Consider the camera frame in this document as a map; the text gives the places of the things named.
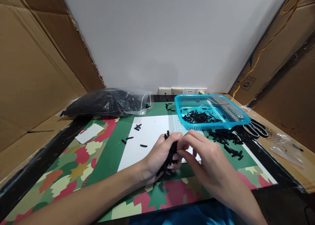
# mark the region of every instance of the brown cardboard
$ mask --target brown cardboard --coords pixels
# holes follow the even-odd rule
[[[235,98],[243,105],[249,104],[262,91],[270,79],[277,73],[283,64],[303,44],[315,28],[315,4],[313,0],[303,0],[304,5],[295,11],[287,26],[274,38],[262,53],[260,60],[253,72],[243,82]],[[250,62],[238,77],[230,95],[237,89],[239,81],[251,70],[257,60],[259,52],[268,41],[281,29],[288,19],[289,14],[277,15],[270,29],[255,50]]]
[[[1,152],[104,85],[63,0],[0,0],[0,17]]]
[[[57,134],[58,131],[28,133],[0,152],[0,188]]]
[[[264,118],[315,152],[315,48],[299,58],[254,107]]]
[[[28,8],[87,91],[104,88],[84,41],[63,0],[20,0]]]
[[[0,188],[45,147],[74,117],[52,116],[0,152]]]
[[[239,103],[236,100],[233,100],[233,102],[237,106],[241,106],[242,104]],[[276,155],[270,150],[270,140],[272,139],[273,134],[285,134],[284,131],[282,131],[280,128],[269,122],[267,119],[262,117],[260,114],[255,112],[254,110],[250,110],[246,112],[252,119],[260,122],[264,126],[268,128],[269,137],[258,138],[258,142],[262,145],[262,147],[272,155],[272,157],[280,163],[306,190],[307,193],[313,193],[315,192],[315,153],[310,151],[308,148],[306,148],[304,145],[302,145],[299,142],[296,142],[296,146],[300,147],[303,152],[301,152],[302,155],[302,161],[304,164],[304,169],[301,169],[291,162],[281,158],[280,156]]]

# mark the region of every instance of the black plastic bag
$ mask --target black plastic bag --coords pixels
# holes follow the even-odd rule
[[[67,116],[118,116],[145,115],[151,106],[152,92],[133,89],[123,91],[105,88],[86,93],[71,103],[63,112]]]

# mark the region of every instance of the blue clothing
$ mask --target blue clothing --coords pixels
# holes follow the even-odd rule
[[[231,210],[218,201],[130,218],[130,225],[234,225]]]

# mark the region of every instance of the scissors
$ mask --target scissors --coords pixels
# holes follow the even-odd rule
[[[247,125],[243,125],[244,130],[253,138],[258,139],[260,136],[267,138],[269,136],[266,131],[266,127],[261,123],[251,118],[251,121]]]

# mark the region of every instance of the right hand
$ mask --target right hand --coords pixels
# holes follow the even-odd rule
[[[183,150],[190,145],[193,155]],[[221,147],[200,133],[190,130],[177,143],[177,153],[191,166],[197,179],[218,201],[240,215],[249,224],[267,224],[260,208]],[[199,154],[201,164],[195,159]]]

